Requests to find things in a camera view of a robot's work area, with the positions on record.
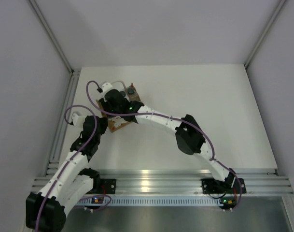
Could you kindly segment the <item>clear bottle black cap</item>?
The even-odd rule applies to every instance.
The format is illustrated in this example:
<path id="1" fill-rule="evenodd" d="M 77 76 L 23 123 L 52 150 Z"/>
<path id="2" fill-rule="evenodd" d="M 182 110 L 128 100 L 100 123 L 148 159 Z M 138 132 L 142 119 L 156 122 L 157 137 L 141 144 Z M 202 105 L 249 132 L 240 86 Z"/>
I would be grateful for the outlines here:
<path id="1" fill-rule="evenodd" d="M 140 97 L 139 94 L 137 93 L 136 89 L 134 86 L 129 86 L 125 89 L 125 93 L 127 95 L 127 98 L 129 101 L 139 101 L 140 102 Z"/>

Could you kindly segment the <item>burlap watermelon canvas bag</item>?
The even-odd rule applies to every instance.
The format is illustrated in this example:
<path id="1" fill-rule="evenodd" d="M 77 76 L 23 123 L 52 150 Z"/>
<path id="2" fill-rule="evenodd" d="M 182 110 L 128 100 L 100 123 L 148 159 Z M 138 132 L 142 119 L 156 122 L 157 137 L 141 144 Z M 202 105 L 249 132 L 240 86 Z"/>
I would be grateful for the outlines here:
<path id="1" fill-rule="evenodd" d="M 112 86 L 113 86 L 113 89 L 116 89 L 118 91 L 120 91 L 122 93 L 123 96 L 125 96 L 125 98 L 128 100 L 127 98 L 127 95 L 125 93 L 125 89 L 129 86 L 134 86 L 133 84 L 129 85 L 129 86 L 126 86 L 125 83 L 121 80 L 118 80 L 118 81 L 114 81 L 111 83 Z M 104 94 L 102 94 L 102 89 L 101 89 L 101 85 L 100 87 L 98 88 L 98 92 L 101 93 L 101 98 L 104 97 Z M 100 103 L 98 102 L 98 100 L 96 100 L 99 108 L 101 110 L 102 109 L 102 106 L 100 105 Z M 127 110 L 130 108 L 130 103 L 131 101 L 129 101 L 129 106 L 126 108 L 126 112 L 125 114 L 127 113 Z M 122 127 L 125 127 L 126 125 L 129 124 L 128 121 L 126 121 L 125 119 L 123 119 L 120 114 L 119 115 L 116 115 L 116 116 L 108 116 L 109 113 L 106 113 L 105 111 L 103 113 L 101 113 L 103 117 L 106 117 L 108 119 L 108 128 L 110 130 L 110 132 L 115 132 L 117 130 L 119 130 L 120 128 Z"/>

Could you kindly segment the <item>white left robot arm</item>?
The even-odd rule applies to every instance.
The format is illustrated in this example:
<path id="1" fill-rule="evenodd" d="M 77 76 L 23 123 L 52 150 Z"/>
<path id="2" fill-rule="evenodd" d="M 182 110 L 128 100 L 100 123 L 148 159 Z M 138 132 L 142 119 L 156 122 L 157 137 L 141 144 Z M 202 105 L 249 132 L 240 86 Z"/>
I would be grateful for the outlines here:
<path id="1" fill-rule="evenodd" d="M 88 168 L 88 163 L 98 150 L 108 120 L 74 114 L 71 124 L 82 127 L 82 131 L 66 159 L 47 184 L 26 199 L 26 227 L 36 232 L 62 231 L 77 202 L 87 192 L 96 193 L 101 189 L 99 172 Z"/>

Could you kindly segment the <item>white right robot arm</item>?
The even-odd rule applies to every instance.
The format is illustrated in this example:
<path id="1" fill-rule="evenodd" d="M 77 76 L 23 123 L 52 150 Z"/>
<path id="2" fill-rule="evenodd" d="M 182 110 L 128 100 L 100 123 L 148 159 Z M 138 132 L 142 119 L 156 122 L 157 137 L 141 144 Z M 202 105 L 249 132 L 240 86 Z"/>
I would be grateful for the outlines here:
<path id="1" fill-rule="evenodd" d="M 207 165 L 211 178 L 202 180 L 207 193 L 245 193 L 243 182 L 235 171 L 226 167 L 215 156 L 210 138 L 202 131 L 193 116 L 173 117 L 162 114 L 144 103 L 134 100 L 126 90 L 115 89 L 111 84 L 98 88 L 100 110 L 108 117 L 120 117 L 126 122 L 149 125 L 175 136 L 178 149 L 196 156 Z"/>

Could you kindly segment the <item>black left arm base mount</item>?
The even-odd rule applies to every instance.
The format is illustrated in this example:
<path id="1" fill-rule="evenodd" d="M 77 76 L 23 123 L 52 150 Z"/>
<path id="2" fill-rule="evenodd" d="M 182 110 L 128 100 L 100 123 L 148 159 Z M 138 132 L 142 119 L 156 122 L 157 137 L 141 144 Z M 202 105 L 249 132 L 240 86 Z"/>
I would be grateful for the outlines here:
<path id="1" fill-rule="evenodd" d="M 107 179 L 107 178 L 101 179 L 100 185 L 98 188 L 98 193 L 99 194 L 115 194 L 116 184 L 117 184 L 116 179 Z"/>

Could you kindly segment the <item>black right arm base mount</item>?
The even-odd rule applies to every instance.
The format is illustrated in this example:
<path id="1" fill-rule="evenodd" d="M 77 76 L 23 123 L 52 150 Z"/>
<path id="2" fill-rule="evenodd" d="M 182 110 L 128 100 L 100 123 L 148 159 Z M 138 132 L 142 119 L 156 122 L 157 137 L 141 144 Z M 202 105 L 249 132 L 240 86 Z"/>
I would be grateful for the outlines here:
<path id="1" fill-rule="evenodd" d="M 242 194 L 247 193 L 245 182 L 243 178 L 239 181 L 234 177 L 230 180 L 219 181 L 213 178 L 204 178 L 201 180 L 203 194 L 215 197 L 223 197 L 226 194 Z"/>

